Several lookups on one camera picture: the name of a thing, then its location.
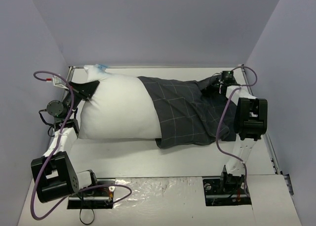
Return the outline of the dark grey checked pillowcase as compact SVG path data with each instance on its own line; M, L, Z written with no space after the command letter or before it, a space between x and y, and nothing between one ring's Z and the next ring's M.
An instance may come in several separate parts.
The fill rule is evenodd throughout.
M215 142L216 131L227 99L218 92L206 94L219 76L196 81L139 77L158 115L161 149L180 145L206 146Z

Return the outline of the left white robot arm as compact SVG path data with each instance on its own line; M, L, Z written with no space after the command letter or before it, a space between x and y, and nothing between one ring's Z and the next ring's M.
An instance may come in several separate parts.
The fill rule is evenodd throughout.
M36 192L42 203L74 195L80 190L87 195L95 195L99 191L94 172L76 172L68 156L79 136L78 105L93 96L99 83L70 82L72 91L62 101L49 102L44 109L54 118L51 125L55 131L54 138L45 154L31 162L34 181L38 182Z

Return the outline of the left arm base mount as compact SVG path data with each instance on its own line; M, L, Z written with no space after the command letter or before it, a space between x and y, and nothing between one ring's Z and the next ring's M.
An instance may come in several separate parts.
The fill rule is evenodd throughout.
M67 209L112 209L114 193L108 188L95 188L69 196Z

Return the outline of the white pillow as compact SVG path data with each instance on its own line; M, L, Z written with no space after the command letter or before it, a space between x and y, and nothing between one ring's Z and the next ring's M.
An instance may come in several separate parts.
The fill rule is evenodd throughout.
M85 65L87 81L99 85L80 112L81 139L161 138L153 101L137 77Z

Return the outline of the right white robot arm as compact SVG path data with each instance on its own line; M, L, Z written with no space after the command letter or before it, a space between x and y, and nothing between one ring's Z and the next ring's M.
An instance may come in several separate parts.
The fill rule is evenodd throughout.
M245 85L237 83L234 71L231 70L222 71L220 78L216 78L203 89L204 94L217 92L227 98L215 137L218 150L230 157L219 180L220 190L225 193L230 193L240 186L247 187L246 163L253 147L267 131L268 101L251 95L244 87ZM230 103L237 107L234 117L234 132L237 136L232 153L222 150L219 146L221 126Z

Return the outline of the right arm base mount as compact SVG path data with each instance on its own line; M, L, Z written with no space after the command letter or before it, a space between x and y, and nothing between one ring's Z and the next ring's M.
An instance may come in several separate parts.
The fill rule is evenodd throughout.
M243 183L221 186L220 178L203 178L205 205L207 207L251 205L249 193Z

